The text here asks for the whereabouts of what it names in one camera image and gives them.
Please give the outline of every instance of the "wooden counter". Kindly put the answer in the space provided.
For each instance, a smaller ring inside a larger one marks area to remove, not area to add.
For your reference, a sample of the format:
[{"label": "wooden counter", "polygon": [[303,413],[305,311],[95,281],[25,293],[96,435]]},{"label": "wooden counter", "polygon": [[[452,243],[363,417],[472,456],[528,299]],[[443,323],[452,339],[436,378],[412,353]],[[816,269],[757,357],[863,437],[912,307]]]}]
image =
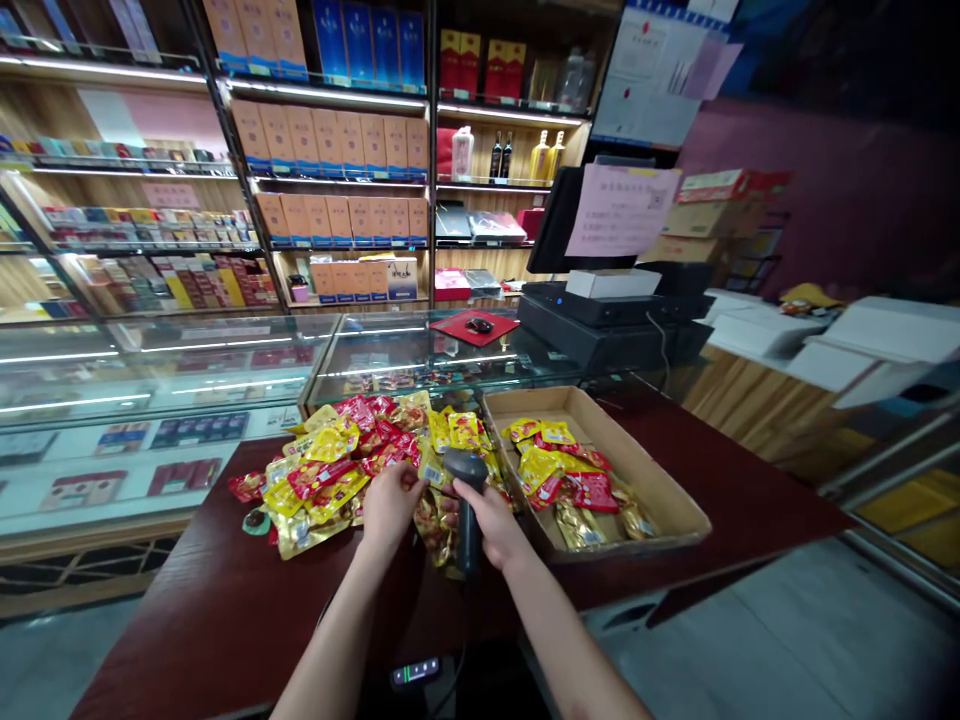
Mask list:
[{"label": "wooden counter", "polygon": [[[652,622],[689,607],[800,545],[852,523],[840,511],[690,413],[645,388],[610,396],[610,415],[707,513],[700,545],[646,559],[557,566],[581,610],[670,588]],[[177,544],[73,717],[204,718],[279,697],[361,537],[342,533],[289,562],[245,535],[248,506],[225,478],[262,468],[282,440],[244,443]],[[380,593],[369,662],[389,669],[471,643],[512,638],[519,619],[503,579],[441,577],[417,542]]]}]

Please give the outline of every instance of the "red mouse pad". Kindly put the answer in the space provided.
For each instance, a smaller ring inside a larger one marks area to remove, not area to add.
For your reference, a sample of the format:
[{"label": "red mouse pad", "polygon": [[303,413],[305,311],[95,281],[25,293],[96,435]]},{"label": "red mouse pad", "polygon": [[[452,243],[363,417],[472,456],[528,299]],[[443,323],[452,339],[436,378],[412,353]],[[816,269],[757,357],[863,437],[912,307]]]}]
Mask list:
[{"label": "red mouse pad", "polygon": [[[486,334],[478,333],[476,330],[467,327],[467,323],[474,318],[486,320],[490,323],[492,326],[490,332]],[[511,318],[501,317],[500,315],[485,313],[482,310],[467,310],[446,320],[435,322],[430,327],[455,337],[457,340],[463,340],[471,345],[483,347],[484,345],[489,345],[501,335],[506,335],[519,325],[519,320],[512,320]]]}]

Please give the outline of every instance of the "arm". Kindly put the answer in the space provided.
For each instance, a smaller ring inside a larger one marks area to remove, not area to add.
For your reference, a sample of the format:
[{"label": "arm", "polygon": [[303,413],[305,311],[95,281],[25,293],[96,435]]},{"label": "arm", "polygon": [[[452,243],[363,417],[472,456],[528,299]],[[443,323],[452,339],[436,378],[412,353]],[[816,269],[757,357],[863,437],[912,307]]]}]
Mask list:
[{"label": "arm", "polygon": [[473,506],[484,552],[507,581],[560,715],[653,720],[587,632],[496,490],[480,495],[459,480],[454,488]]},{"label": "arm", "polygon": [[356,714],[374,599],[425,485],[407,463],[393,465],[370,481],[363,500],[363,539],[272,720],[348,720]]}]

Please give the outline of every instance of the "white bottle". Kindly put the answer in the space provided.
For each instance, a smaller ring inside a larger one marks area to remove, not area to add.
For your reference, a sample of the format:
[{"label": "white bottle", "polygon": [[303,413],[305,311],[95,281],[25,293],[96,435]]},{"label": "white bottle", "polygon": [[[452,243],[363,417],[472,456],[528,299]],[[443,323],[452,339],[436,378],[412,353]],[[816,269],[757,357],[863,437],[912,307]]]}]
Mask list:
[{"label": "white bottle", "polygon": [[473,160],[473,133],[466,125],[453,134],[453,180],[473,182],[470,165]]}]

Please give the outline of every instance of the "mouse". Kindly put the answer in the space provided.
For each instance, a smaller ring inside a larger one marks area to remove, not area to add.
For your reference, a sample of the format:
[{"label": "mouse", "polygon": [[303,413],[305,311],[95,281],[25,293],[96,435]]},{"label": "mouse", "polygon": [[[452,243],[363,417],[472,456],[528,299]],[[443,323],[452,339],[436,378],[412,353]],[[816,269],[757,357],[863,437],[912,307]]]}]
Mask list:
[{"label": "mouse", "polygon": [[467,320],[467,327],[481,335],[489,335],[490,331],[493,330],[493,325],[483,318],[470,318]]}]

